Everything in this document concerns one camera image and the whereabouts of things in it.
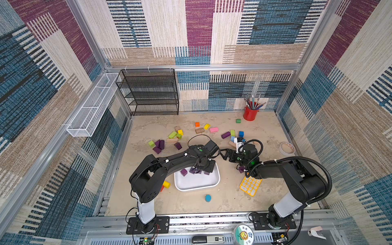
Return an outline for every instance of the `black wire shelf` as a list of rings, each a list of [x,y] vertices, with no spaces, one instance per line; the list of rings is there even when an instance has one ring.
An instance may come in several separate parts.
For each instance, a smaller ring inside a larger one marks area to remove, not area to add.
[[[178,115],[179,100],[173,69],[126,69],[121,70],[119,76],[121,82],[116,84],[134,116]]]

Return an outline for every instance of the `yellow block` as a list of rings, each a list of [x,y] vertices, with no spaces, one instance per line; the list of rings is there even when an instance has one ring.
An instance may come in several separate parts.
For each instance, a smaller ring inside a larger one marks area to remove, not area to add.
[[[242,180],[240,184],[240,189],[250,196],[256,195],[258,189],[260,189],[261,180],[255,179],[253,177],[246,178]]]
[[[164,186],[165,188],[169,188],[169,187],[170,187],[170,183],[167,182],[167,181],[164,181],[164,182],[163,182],[163,186]]]

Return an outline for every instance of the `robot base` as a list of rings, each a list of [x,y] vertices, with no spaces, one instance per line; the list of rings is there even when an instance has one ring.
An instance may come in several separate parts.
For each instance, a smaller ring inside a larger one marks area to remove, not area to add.
[[[133,234],[154,234],[156,232],[157,226],[154,224],[159,225],[159,233],[164,234],[169,232],[169,216],[159,216],[153,219],[154,223],[152,230],[145,230],[145,226],[140,221],[138,217],[131,217],[129,218],[128,225],[127,225],[127,235]]]
[[[255,220],[254,228],[255,230],[274,230],[272,227],[269,226],[267,213],[252,213],[251,219]],[[286,229],[285,223],[290,226],[290,229],[297,228],[297,225],[294,222],[293,216],[290,215],[285,218],[279,225],[281,229]]]

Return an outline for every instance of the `circular sticker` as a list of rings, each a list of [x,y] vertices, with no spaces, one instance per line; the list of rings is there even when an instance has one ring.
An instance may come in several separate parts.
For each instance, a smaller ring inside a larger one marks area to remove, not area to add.
[[[253,244],[253,231],[247,225],[239,225],[234,229],[234,240],[239,245]]]

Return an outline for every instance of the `white tray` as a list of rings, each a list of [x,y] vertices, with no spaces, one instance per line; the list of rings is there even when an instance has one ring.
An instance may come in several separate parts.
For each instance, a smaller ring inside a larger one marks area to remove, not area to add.
[[[191,169],[190,167],[185,169],[188,171],[188,174],[185,176],[182,176],[180,171],[174,173],[174,185],[179,191],[194,191],[211,188],[218,185],[220,182],[217,164],[215,164],[214,170],[210,175],[204,174],[204,171],[202,171],[201,174],[192,174],[189,172]]]

